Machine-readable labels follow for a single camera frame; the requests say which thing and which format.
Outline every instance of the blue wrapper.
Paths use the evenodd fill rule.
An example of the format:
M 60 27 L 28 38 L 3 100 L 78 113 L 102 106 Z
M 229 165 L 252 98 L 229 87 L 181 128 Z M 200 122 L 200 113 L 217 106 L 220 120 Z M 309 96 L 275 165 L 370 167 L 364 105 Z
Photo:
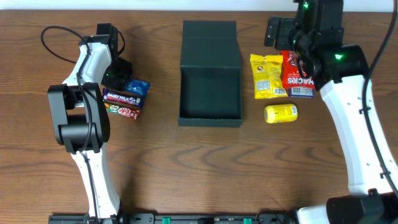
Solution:
M 141 80 L 128 80 L 126 84 L 124 85 L 124 91 L 128 91 L 130 93 L 133 93 L 135 95 L 139 95 L 142 97 L 147 96 L 147 91 L 150 87 L 150 84 L 141 81 Z
M 315 90 L 307 87 L 293 87 L 287 89 L 289 97 L 314 98 Z
M 142 109 L 142 107 L 144 106 L 144 99 L 141 97 L 117 93 L 107 88 L 103 89 L 103 99 L 110 102 L 119 102 L 127 105 L 137 106 L 140 109 Z

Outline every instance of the yellow cylindrical container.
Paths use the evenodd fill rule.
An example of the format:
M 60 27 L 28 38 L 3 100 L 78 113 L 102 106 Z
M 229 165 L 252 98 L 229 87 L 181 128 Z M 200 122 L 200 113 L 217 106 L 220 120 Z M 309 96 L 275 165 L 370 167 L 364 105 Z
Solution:
M 264 117 L 270 124 L 295 121 L 298 115 L 294 104 L 273 105 L 264 109 Z

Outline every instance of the black box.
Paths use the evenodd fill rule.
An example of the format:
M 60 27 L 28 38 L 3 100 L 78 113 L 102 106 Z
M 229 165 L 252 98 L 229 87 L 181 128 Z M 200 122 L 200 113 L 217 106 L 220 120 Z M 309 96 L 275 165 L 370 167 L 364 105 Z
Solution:
M 240 127 L 241 70 L 236 22 L 184 21 L 178 125 Z

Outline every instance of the wooden table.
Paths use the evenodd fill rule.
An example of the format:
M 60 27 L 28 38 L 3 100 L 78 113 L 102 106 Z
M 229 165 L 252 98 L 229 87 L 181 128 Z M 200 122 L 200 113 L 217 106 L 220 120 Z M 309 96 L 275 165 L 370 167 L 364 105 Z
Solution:
M 40 43 L 46 26 L 95 34 L 112 22 L 126 39 L 122 57 L 134 77 L 152 87 L 138 121 L 110 114 L 109 166 L 127 212 L 256 213 L 288 210 L 348 195 L 345 159 L 333 120 L 315 99 L 255 100 L 250 53 L 263 46 L 267 18 L 285 12 L 0 11 L 0 223 L 46 223 L 53 213 L 86 213 L 88 200 L 75 162 L 54 138 L 47 89 L 69 76 L 73 64 Z M 346 13 L 345 43 L 362 46 L 369 63 L 390 14 Z M 240 128 L 178 127 L 182 21 L 238 23 L 243 60 L 244 123 Z M 78 39 L 51 30 L 46 42 L 77 60 Z M 386 138 L 398 153 L 398 35 L 373 78 L 374 99 Z M 267 124 L 267 105 L 295 103 L 293 123 Z

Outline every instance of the white wall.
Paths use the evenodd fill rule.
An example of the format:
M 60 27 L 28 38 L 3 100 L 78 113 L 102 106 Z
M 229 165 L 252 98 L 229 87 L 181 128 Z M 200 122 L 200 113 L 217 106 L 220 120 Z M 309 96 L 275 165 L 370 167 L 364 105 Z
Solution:
M 293 0 L 0 0 L 0 9 L 296 11 Z M 348 12 L 391 12 L 392 0 L 345 0 Z

